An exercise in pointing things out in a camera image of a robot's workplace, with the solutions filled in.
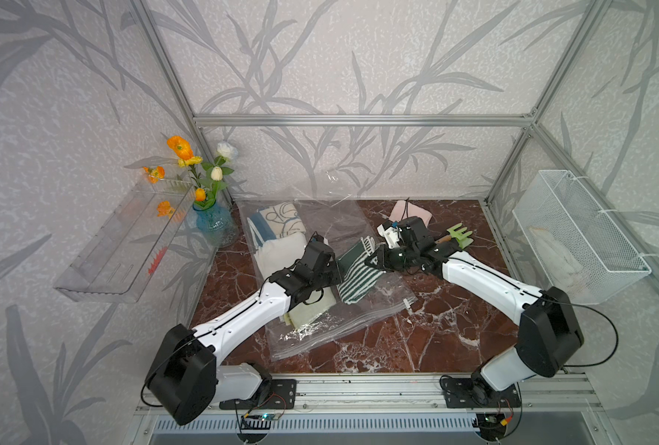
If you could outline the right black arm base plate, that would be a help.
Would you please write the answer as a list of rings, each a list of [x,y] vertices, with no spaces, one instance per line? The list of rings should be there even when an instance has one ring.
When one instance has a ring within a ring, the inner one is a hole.
[[[442,375],[439,386],[447,408],[509,410],[522,407],[522,399],[515,385],[497,391],[481,378],[454,378]]]

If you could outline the blue patterned towel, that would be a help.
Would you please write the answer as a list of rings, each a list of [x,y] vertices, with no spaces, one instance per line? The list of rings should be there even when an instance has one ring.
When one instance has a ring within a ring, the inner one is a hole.
[[[246,222],[257,248],[271,240],[306,232],[296,207],[290,202],[262,208],[251,214]]]

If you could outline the green white striped towel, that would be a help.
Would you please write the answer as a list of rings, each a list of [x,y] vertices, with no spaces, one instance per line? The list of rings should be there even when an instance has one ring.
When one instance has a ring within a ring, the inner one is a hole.
[[[373,237],[361,237],[355,245],[338,259],[342,282],[337,286],[341,301],[356,304],[370,293],[384,274],[366,265],[365,261],[377,248]]]

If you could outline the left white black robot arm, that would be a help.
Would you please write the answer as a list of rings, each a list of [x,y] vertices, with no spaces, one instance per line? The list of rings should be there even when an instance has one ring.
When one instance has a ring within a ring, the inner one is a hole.
[[[142,389],[150,390],[156,405],[179,426],[212,403],[251,400],[266,378],[253,365],[224,366],[223,361],[266,324],[341,281],[333,249],[313,235],[300,259],[266,278],[246,300],[210,322],[167,331]]]

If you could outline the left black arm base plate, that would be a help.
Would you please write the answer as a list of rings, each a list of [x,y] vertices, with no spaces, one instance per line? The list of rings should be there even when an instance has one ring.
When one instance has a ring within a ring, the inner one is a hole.
[[[220,410],[255,410],[255,409],[275,409],[287,410],[294,408],[295,398],[297,395],[296,379],[273,379],[263,381],[246,400],[225,400],[219,404]]]

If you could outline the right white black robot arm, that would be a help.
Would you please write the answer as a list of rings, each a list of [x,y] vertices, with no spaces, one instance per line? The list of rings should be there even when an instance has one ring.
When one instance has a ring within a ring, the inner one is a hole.
[[[516,344],[481,365],[468,384],[451,380],[479,404],[532,376],[552,378],[584,345],[585,339],[568,295],[557,287],[522,283],[468,254],[472,231],[456,224],[433,237],[420,217],[386,221],[377,228],[383,243],[366,264],[383,272],[414,269],[457,285],[486,301],[518,327]]]

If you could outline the light green towel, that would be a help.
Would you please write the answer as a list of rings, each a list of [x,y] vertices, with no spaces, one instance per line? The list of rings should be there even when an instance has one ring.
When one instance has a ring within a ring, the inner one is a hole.
[[[336,304],[331,287],[325,287],[321,291],[313,292],[303,303],[283,315],[282,320],[286,326],[291,326],[295,330],[302,330],[306,326],[314,323],[321,315],[327,313],[332,306]]]

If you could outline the clear plastic vacuum bag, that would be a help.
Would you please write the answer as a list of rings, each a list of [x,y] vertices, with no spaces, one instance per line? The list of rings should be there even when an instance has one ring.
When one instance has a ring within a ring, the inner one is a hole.
[[[259,281],[288,290],[288,313],[266,325],[272,359],[308,352],[410,309],[396,273],[368,267],[380,240],[337,172],[292,179],[235,198]]]

